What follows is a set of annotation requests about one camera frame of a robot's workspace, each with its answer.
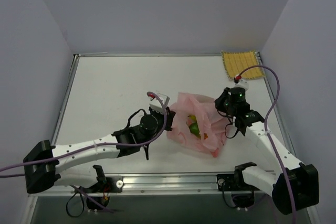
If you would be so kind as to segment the pink plastic bag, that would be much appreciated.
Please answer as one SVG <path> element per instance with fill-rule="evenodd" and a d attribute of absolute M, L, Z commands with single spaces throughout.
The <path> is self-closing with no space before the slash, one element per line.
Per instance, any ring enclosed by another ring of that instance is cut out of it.
<path fill-rule="evenodd" d="M 180 92 L 170 111 L 175 116 L 172 130 L 166 133 L 168 139 L 214 158 L 220 154 L 227 140 L 225 127 L 229 120 L 218 114 L 214 98 Z"/>

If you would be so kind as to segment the green fake pear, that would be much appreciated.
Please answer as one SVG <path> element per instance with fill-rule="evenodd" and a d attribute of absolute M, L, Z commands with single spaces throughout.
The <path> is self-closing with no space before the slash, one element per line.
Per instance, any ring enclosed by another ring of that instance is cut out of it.
<path fill-rule="evenodd" d="M 196 136 L 196 134 L 200 133 L 198 123 L 197 123 L 197 119 L 196 119 L 195 115 L 189 115 L 187 117 L 187 126 L 190 130 L 190 133 L 194 134 L 195 136 Z"/>

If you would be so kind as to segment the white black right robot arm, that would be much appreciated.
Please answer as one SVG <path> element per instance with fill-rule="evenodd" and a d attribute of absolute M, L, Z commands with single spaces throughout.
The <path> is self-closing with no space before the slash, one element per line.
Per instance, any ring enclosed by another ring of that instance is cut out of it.
<path fill-rule="evenodd" d="M 248 162 L 235 166 L 228 188 L 257 188 L 269 195 L 284 215 L 319 202 L 319 175 L 312 165 L 305 165 L 292 155 L 273 133 L 266 130 L 265 119 L 246 102 L 242 87 L 225 88 L 215 100 L 215 108 L 232 120 L 231 125 L 249 140 L 268 161 L 271 170 Z"/>

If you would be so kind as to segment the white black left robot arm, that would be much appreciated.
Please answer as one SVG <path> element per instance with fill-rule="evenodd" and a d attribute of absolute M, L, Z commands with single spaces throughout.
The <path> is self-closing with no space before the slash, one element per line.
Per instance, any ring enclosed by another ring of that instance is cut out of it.
<path fill-rule="evenodd" d="M 144 149 L 149 158 L 149 145 L 163 131 L 171 131 L 176 113 L 149 108 L 136 126 L 125 128 L 96 140 L 68 145 L 51 145 L 49 140 L 38 142 L 23 159 L 26 191 L 44 192 L 53 186 L 78 185 L 88 192 L 100 192 L 108 180 L 100 165 L 80 170 L 79 165 L 100 159 L 129 156 Z"/>

